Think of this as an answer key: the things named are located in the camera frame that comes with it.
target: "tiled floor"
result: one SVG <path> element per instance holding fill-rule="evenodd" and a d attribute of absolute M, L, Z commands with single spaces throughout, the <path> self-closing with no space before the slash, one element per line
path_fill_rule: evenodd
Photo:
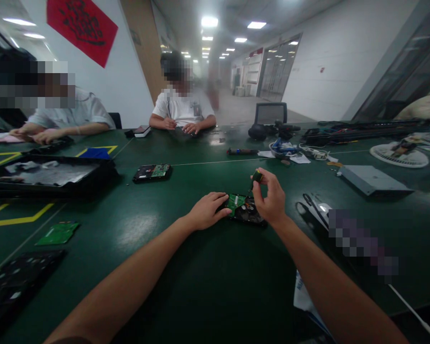
<path fill-rule="evenodd" d="M 267 102 L 257 97 L 235 97 L 232 90 L 220 89 L 220 108 L 215 110 L 218 125 L 247 124 L 252 125 L 255 120 L 257 103 Z M 288 110 L 288 123 L 314 122 L 299 113 Z"/>

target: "green workbench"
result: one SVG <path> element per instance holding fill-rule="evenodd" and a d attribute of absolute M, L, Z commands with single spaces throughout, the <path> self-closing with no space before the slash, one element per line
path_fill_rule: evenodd
<path fill-rule="evenodd" d="M 315 123 L 301 126 L 315 127 Z M 272 138 L 257 142 L 248 137 L 247 130 L 245 126 L 217 127 L 199 139 L 158 130 L 143 139 L 127 139 L 115 130 L 78 139 L 60 151 L 57 155 L 76 156 L 87 147 L 109 147 L 120 177 L 107 183 L 93 202 L 2 206 L 0 264 L 29 250 L 64 248 L 68 254 L 0 343 L 42 342 L 109 272 L 189 212 L 203 195 L 211 191 L 245 194 L 257 167 L 277 175 L 287 195 L 287 214 L 385 312 L 393 315 L 406 307 L 375 269 L 363 260 L 345 258 L 325 229 L 300 214 L 296 204 L 305 203 L 303 193 L 333 209 L 349 210 L 359 227 L 369 228 L 371 236 L 380 238 L 391 255 L 399 257 L 399 276 L 393 279 L 397 290 L 415 308 L 430 304 L 430 164 L 405 169 L 369 154 L 369 148 L 390 139 L 330 147 L 331 155 L 341 163 L 373 165 L 416 190 L 400 199 L 368 198 L 336 177 L 331 171 L 334 167 L 325 161 L 287 167 L 277 159 L 228 156 L 230 147 L 268 150 Z M 28 143 L 0 145 L 0 153 L 32 147 Z M 144 184 L 131 181 L 139 166 L 153 163 L 171 164 L 171 178 Z M 34 220 L 7 224 L 10 219 L 29 217 Z M 66 245 L 34 246 L 52 224 L 66 220 L 81 223 Z M 230 338 L 245 343 L 290 343 L 317 336 L 320 329 L 293 307 L 295 273 L 293 261 L 272 228 L 222 220 L 186 240 L 117 341 L 220 342 Z"/>

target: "red chinese couplet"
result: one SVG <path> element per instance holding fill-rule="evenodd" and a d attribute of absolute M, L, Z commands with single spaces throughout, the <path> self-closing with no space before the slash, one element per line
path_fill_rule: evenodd
<path fill-rule="evenodd" d="M 118 26 L 92 0 L 48 0 L 48 24 L 105 68 Z"/>

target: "office chair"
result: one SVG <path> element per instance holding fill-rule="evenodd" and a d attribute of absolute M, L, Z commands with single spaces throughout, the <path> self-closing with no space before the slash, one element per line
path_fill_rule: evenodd
<path fill-rule="evenodd" d="M 121 125 L 121 116 L 117 112 L 109 112 L 108 113 L 115 123 L 116 129 L 123 129 L 123 126 Z"/>
<path fill-rule="evenodd" d="M 257 103 L 255 124 L 287 123 L 287 103 Z"/>

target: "small screwdriver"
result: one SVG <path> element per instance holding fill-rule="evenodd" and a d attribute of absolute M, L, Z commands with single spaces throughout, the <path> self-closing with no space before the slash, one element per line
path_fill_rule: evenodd
<path fill-rule="evenodd" d="M 256 169 L 255 173 L 252 176 L 252 183 L 250 184 L 250 189 L 248 190 L 246 198 L 250 195 L 250 193 L 253 190 L 253 182 L 257 181 L 258 183 L 260 183 L 262 179 L 263 179 L 263 175 L 261 174 L 261 172 L 259 171 L 259 169 Z"/>

